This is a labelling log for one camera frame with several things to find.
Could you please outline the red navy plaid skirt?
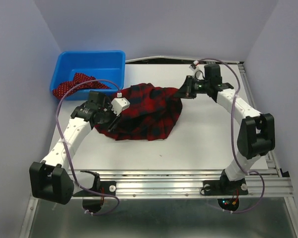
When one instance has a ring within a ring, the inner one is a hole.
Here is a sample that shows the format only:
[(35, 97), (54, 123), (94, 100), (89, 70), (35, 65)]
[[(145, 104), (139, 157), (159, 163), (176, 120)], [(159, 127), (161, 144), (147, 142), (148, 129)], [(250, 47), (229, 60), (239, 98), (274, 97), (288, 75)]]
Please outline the red navy plaid skirt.
[(166, 139), (183, 108), (181, 99), (174, 97), (177, 91), (177, 88), (155, 87), (150, 83), (123, 89), (122, 96), (130, 106), (122, 111), (117, 126), (108, 131), (105, 125), (98, 124), (95, 129), (116, 141)]

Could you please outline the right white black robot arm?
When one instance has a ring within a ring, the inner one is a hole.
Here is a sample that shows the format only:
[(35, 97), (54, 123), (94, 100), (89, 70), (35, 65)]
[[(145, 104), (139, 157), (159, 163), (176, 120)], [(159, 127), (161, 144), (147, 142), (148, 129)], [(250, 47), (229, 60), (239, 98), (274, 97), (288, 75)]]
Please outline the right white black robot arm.
[(206, 94), (230, 113), (231, 127), (240, 126), (237, 140), (231, 140), (234, 159), (221, 173), (218, 180), (205, 180), (201, 189), (204, 196), (247, 195), (245, 176), (256, 174), (252, 166), (275, 148), (275, 122), (271, 114), (254, 109), (229, 83), (224, 83), (220, 66), (208, 64), (204, 70), (196, 60), (190, 68), (193, 75), (186, 76), (176, 98), (195, 99)]

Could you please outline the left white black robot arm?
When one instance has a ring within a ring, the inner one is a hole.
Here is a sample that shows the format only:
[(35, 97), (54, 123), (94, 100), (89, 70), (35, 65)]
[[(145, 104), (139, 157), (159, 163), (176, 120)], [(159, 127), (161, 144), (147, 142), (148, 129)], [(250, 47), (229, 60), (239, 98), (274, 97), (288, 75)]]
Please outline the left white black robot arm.
[(111, 131), (129, 106), (130, 102), (121, 93), (110, 99), (104, 93), (90, 91), (87, 101), (71, 113), (66, 129), (59, 129), (60, 139), (52, 150), (41, 162), (30, 166), (32, 195), (67, 204), (75, 192), (83, 189), (76, 175), (68, 174), (74, 169), (72, 159), (79, 146), (98, 124)]

